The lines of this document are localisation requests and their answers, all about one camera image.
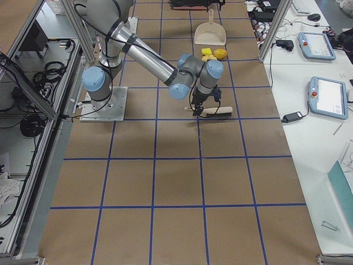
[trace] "dustpan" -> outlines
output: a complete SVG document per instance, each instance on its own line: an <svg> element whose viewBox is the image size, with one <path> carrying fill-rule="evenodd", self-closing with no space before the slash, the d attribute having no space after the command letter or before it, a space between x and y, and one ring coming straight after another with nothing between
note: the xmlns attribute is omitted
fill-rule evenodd
<svg viewBox="0 0 353 265"><path fill-rule="evenodd" d="M226 44L226 31L224 27L213 22L213 9L208 11L208 22L202 23L196 28L194 43L218 46Z"/></svg>

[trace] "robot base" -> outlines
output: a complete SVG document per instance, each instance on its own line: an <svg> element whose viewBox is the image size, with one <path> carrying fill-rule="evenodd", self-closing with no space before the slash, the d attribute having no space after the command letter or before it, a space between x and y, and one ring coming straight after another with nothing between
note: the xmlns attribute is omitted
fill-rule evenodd
<svg viewBox="0 0 353 265"><path fill-rule="evenodd" d="M87 115L80 117L82 122L102 122L102 121L123 121L125 114L126 98L127 98L127 87L113 87L113 95L116 96L117 102L114 106L106 111L98 111L91 114L90 112L95 111L91 104L85 104L82 108L81 115ZM84 100L90 100L90 96L87 93Z"/></svg>

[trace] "black mouse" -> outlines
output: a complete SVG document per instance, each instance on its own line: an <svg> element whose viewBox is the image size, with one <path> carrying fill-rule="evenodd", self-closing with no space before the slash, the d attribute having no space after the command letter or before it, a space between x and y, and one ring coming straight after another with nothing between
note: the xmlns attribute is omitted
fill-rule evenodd
<svg viewBox="0 0 353 265"><path fill-rule="evenodd" d="M311 14L308 16L308 19L311 21L319 21L321 18L320 14Z"/></svg>

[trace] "white keyboard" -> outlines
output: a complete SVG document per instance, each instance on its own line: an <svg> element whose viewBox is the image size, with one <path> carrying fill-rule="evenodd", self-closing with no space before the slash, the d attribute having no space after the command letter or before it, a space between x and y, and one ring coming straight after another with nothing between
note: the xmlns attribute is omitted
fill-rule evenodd
<svg viewBox="0 0 353 265"><path fill-rule="evenodd" d="M292 0L291 8L295 15L307 16L310 14L310 10L303 0Z"/></svg>

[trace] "light blue cap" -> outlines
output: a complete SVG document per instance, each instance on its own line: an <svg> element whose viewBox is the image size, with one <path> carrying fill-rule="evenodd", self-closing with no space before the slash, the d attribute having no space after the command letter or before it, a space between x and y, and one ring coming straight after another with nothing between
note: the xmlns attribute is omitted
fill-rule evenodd
<svg viewBox="0 0 353 265"><path fill-rule="evenodd" d="M181 67L190 56L191 54L182 54L178 61L178 68Z"/></svg>
<svg viewBox="0 0 353 265"><path fill-rule="evenodd" d="M169 87L169 94L175 99L184 99L189 92L189 87L184 84L173 84Z"/></svg>
<svg viewBox="0 0 353 265"><path fill-rule="evenodd" d="M213 78L220 79L224 71L224 66L217 60L210 60L207 62L207 71Z"/></svg>
<svg viewBox="0 0 353 265"><path fill-rule="evenodd" d="M84 70L82 74L82 83L84 87L90 92L99 90L104 84L104 81L104 71L97 66L92 66Z"/></svg>

